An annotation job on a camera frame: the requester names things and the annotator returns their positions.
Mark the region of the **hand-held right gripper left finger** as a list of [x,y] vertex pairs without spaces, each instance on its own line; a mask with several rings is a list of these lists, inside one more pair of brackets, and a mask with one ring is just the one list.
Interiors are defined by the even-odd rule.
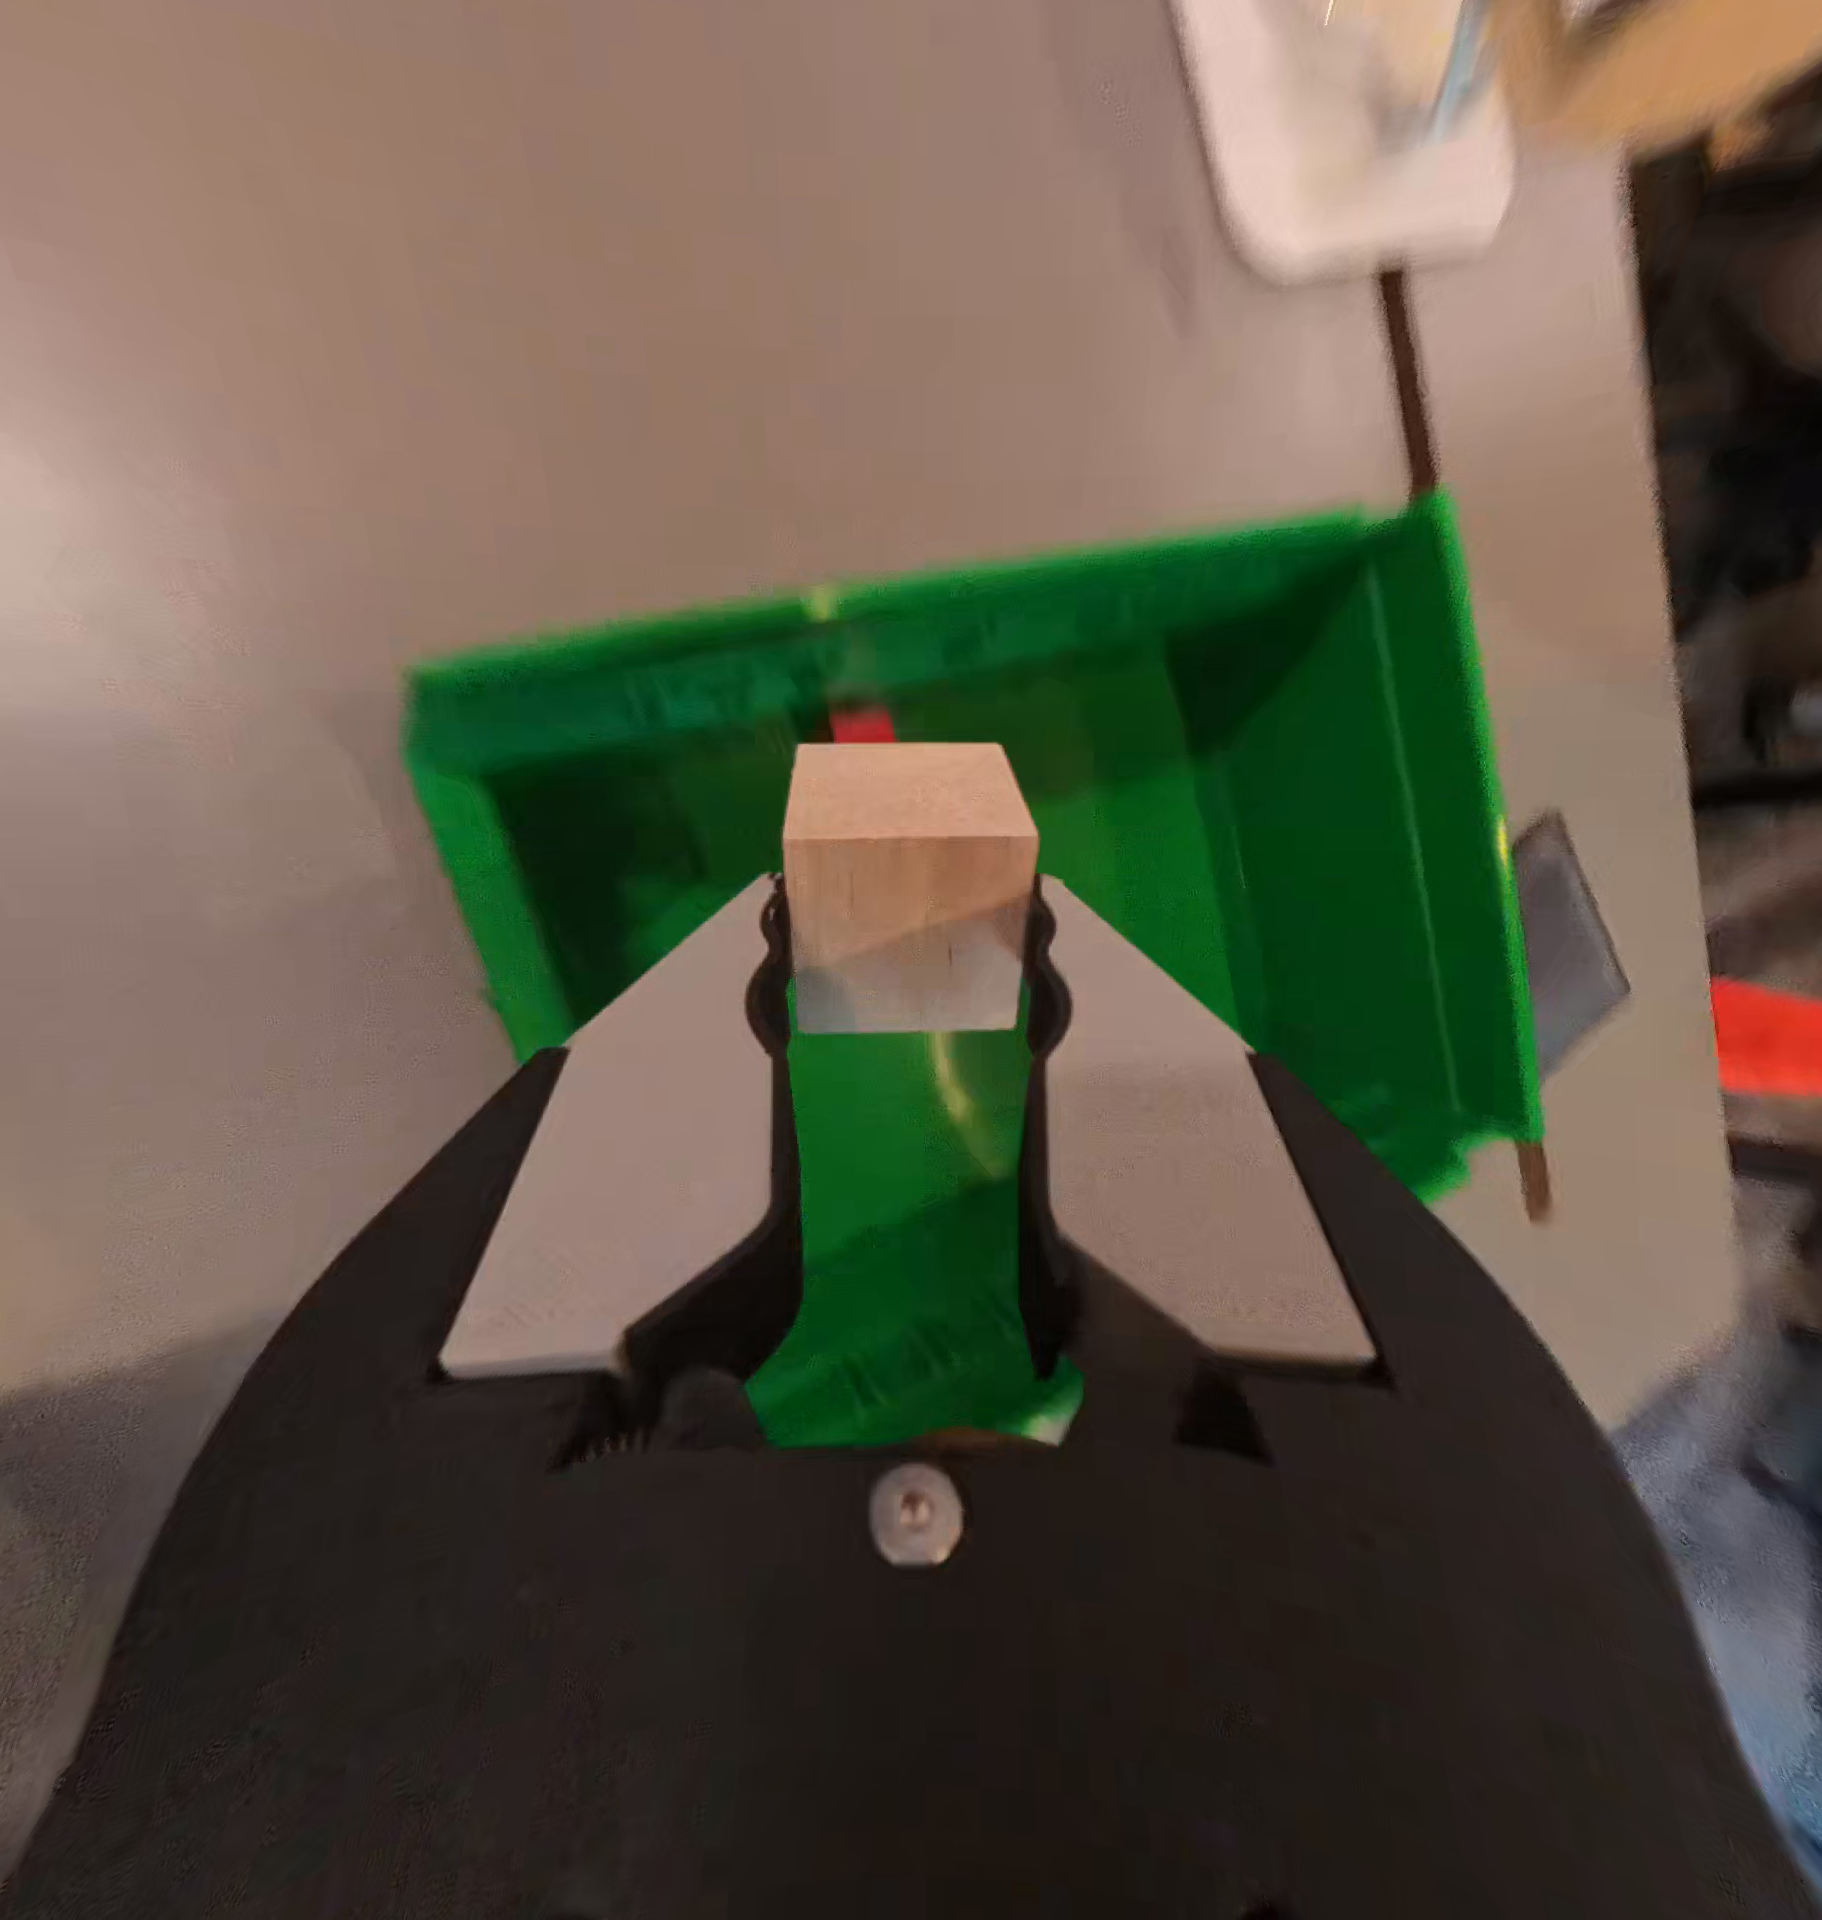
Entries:
[[797,1313],[781,877],[743,887],[568,1050],[449,1382],[755,1382]]

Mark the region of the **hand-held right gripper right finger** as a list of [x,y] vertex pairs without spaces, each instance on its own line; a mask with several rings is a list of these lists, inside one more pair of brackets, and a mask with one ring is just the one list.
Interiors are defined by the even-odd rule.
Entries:
[[1053,1371],[1092,1281],[1219,1358],[1367,1371],[1375,1335],[1256,1050],[1060,877],[1025,907],[1018,1335]]

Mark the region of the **green plastic bin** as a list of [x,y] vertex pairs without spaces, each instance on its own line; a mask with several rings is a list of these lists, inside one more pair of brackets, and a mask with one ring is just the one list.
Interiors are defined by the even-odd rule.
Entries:
[[[404,770],[523,1060],[743,887],[781,877],[791,745],[884,705],[1000,743],[1040,873],[1431,1199],[1539,1141],[1522,911],[1449,502],[1017,564],[806,588],[430,659]],[[797,1313],[747,1382],[771,1446],[1060,1441],[1018,1335],[1018,1021],[797,1034]]]

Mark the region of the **medium natural wooden cube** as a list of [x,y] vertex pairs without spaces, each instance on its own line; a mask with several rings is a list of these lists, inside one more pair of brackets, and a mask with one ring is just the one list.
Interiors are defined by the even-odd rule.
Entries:
[[1000,743],[797,743],[781,899],[797,1034],[1009,1034],[1040,823]]

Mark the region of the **orange traffic cone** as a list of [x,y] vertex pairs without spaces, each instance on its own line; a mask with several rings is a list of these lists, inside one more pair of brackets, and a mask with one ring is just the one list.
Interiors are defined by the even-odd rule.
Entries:
[[1822,994],[1710,979],[1717,1091],[1822,1098]]

